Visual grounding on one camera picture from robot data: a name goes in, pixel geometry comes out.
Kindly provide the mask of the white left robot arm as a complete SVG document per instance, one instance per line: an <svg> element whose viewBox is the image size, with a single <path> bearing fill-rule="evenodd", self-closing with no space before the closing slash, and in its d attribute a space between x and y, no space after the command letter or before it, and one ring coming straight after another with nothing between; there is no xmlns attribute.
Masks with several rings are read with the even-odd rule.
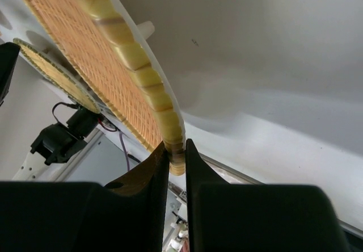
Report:
<svg viewBox="0 0 363 252"><path fill-rule="evenodd" d="M37 50L19 38L1 44L1 100L9 93L18 56L22 54L49 82L63 91L72 103L66 107L75 113L66 123L59 120L44 128L31 144L23 164L13 177L19 181L35 181L53 164L67 163L87 146L86 137L102 119L96 100L65 67L50 55Z"/></svg>

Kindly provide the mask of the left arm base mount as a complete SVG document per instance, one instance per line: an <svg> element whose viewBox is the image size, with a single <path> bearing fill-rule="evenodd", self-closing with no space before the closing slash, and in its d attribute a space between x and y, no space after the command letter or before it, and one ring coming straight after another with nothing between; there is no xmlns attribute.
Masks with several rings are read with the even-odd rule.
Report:
<svg viewBox="0 0 363 252"><path fill-rule="evenodd" d="M169 182L162 251L190 251L187 194Z"/></svg>

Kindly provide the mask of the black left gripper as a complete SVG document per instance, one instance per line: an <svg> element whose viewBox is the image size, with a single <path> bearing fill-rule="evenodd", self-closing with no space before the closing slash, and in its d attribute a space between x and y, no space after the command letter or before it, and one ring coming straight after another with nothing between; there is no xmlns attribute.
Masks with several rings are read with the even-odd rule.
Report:
<svg viewBox="0 0 363 252"><path fill-rule="evenodd" d="M19 56L20 46L12 42L1 44L1 105L9 92L13 72Z"/></svg>

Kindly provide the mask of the round green-rimmed bamboo tray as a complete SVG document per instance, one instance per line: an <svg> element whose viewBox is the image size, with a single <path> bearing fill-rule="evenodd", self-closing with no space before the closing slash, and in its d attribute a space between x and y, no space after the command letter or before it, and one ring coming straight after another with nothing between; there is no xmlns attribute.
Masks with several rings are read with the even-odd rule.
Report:
<svg viewBox="0 0 363 252"><path fill-rule="evenodd" d="M13 42L20 46L22 55L46 80L86 109L96 114L101 113L91 89L75 70L66 68L51 49L40 50L20 38L14 38Z"/></svg>

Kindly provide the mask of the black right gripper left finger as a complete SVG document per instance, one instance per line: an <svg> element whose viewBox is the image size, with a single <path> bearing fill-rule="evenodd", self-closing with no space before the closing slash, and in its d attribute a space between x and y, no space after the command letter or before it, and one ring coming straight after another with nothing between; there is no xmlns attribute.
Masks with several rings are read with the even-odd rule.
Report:
<svg viewBox="0 0 363 252"><path fill-rule="evenodd" d="M169 161L163 144L105 186L2 182L2 251L161 251Z"/></svg>

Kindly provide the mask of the square woven tray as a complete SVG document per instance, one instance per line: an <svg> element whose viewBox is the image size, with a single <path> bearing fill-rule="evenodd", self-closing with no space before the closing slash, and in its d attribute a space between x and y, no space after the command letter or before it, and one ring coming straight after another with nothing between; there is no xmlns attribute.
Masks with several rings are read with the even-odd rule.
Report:
<svg viewBox="0 0 363 252"><path fill-rule="evenodd" d="M119 0L23 0L58 49L148 150L164 143L185 172L185 127L175 94Z"/></svg>

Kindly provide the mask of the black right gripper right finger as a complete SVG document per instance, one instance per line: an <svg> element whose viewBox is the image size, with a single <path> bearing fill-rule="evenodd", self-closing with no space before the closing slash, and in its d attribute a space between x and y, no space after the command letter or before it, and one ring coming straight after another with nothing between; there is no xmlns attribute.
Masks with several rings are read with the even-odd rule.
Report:
<svg viewBox="0 0 363 252"><path fill-rule="evenodd" d="M228 183L192 140L185 163L191 251L349 251L319 187Z"/></svg>

